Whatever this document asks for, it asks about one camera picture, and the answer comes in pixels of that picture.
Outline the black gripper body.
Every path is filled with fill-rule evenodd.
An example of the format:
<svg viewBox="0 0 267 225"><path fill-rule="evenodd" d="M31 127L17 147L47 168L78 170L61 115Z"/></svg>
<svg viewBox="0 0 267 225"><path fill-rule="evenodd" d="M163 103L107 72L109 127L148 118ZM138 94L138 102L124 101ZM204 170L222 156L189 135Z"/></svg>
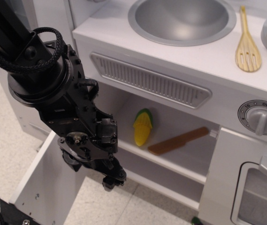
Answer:
<svg viewBox="0 0 267 225"><path fill-rule="evenodd" d="M127 178L126 172L114 156L118 152L115 137L105 143L92 137L60 137L58 145L86 168L120 181Z"/></svg>

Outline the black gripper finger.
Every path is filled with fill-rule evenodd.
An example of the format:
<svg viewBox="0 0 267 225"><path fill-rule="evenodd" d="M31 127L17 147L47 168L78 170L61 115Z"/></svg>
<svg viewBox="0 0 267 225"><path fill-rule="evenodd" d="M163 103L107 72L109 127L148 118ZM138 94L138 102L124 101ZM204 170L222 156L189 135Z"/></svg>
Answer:
<svg viewBox="0 0 267 225"><path fill-rule="evenodd" d="M103 180L102 180L102 185L103 185L103 188L110 192L114 189L115 186L123 186L124 185L124 181L120 181L120 180L117 180L117 179L114 179L112 177L105 177Z"/></svg>
<svg viewBox="0 0 267 225"><path fill-rule="evenodd" d="M81 164L76 161L69 153L66 151L63 151L62 154L64 162L75 172L78 172L79 169L81 168Z"/></svg>

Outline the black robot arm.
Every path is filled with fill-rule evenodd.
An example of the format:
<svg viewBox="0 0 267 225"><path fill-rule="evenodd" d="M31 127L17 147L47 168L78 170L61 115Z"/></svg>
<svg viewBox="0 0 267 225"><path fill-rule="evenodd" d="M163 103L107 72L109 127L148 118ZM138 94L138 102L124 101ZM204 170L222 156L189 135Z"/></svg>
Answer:
<svg viewBox="0 0 267 225"><path fill-rule="evenodd" d="M49 27L28 30L0 0L0 68L21 104L35 108L58 136L65 163L104 175L105 190L123 185L127 174L115 158L117 123L99 110L98 82L84 75L82 63L61 33Z"/></svg>

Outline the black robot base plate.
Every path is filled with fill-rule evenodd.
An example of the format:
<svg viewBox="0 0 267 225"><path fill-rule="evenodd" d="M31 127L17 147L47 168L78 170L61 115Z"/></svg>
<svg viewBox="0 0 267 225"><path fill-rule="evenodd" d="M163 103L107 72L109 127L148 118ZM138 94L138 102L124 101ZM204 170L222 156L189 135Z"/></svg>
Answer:
<svg viewBox="0 0 267 225"><path fill-rule="evenodd" d="M0 225L39 225L39 223L13 204L0 199Z"/></svg>

